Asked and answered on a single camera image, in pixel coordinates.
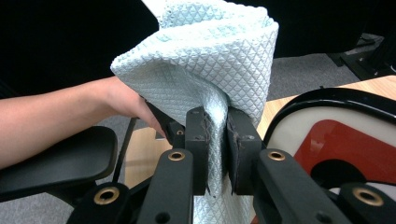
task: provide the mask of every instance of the finger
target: finger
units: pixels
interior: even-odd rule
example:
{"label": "finger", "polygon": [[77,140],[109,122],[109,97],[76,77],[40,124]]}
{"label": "finger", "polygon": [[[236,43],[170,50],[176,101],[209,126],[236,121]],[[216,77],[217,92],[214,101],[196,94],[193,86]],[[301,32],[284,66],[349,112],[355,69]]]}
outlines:
{"label": "finger", "polygon": [[166,137],[165,132],[161,128],[160,122],[155,118],[154,114],[151,112],[146,103],[141,105],[141,110],[139,111],[138,117],[145,121],[149,127],[155,129],[160,135]]}

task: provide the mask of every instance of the black metal stand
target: black metal stand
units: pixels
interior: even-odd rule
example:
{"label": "black metal stand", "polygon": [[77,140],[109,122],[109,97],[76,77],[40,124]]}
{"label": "black metal stand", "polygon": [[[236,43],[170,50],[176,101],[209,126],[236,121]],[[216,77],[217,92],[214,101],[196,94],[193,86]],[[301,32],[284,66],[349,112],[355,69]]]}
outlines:
{"label": "black metal stand", "polygon": [[[120,183],[92,189],[67,223],[192,223],[192,196],[202,194],[206,188],[207,169],[202,168],[207,168],[208,138],[204,110],[196,108],[189,113],[185,130],[181,126],[173,129],[174,148],[161,155],[152,178],[132,189]],[[321,188],[287,152],[263,148],[250,118],[240,110],[229,109],[224,137],[233,193],[254,196],[260,223],[396,220],[396,202],[380,190],[348,183],[335,195]]]}
{"label": "black metal stand", "polygon": [[337,66],[345,64],[360,80],[396,74],[396,26],[374,50],[328,55]]}

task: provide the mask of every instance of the gray carpet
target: gray carpet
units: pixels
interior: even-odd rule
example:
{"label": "gray carpet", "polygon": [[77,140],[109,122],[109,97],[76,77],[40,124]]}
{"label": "gray carpet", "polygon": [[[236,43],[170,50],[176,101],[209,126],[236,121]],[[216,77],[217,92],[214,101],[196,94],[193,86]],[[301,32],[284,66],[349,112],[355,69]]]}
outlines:
{"label": "gray carpet", "polygon": [[[325,54],[276,59],[267,100],[274,100],[323,87],[336,87],[359,81],[345,66],[337,67]],[[123,140],[129,119],[114,117],[101,122]],[[62,224],[71,207],[47,194],[0,203],[0,223]]]}

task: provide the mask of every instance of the black chair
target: black chair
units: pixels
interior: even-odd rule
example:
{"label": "black chair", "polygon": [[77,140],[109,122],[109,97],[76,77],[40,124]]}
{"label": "black chair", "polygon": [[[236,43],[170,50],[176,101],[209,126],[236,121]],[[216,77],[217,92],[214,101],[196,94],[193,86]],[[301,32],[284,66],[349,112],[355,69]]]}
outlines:
{"label": "black chair", "polygon": [[265,7],[279,23],[274,58],[354,49],[375,0],[227,0]]}
{"label": "black chair", "polygon": [[0,203],[47,192],[75,207],[114,171],[117,145],[111,129],[95,126],[0,170]]}

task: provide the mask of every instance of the diamond pattern fabric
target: diamond pattern fabric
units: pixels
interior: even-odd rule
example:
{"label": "diamond pattern fabric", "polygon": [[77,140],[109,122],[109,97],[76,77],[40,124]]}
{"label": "diamond pattern fabric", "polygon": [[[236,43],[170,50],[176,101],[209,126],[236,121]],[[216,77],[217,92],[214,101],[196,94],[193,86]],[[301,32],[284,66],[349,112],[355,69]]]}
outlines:
{"label": "diamond pattern fabric", "polygon": [[157,19],[160,30],[117,57],[111,70],[180,124],[188,110],[204,107],[208,191],[194,197],[194,223],[249,223],[251,198],[231,194],[222,136],[228,106],[259,124],[278,24],[263,7],[222,0],[168,0]]}

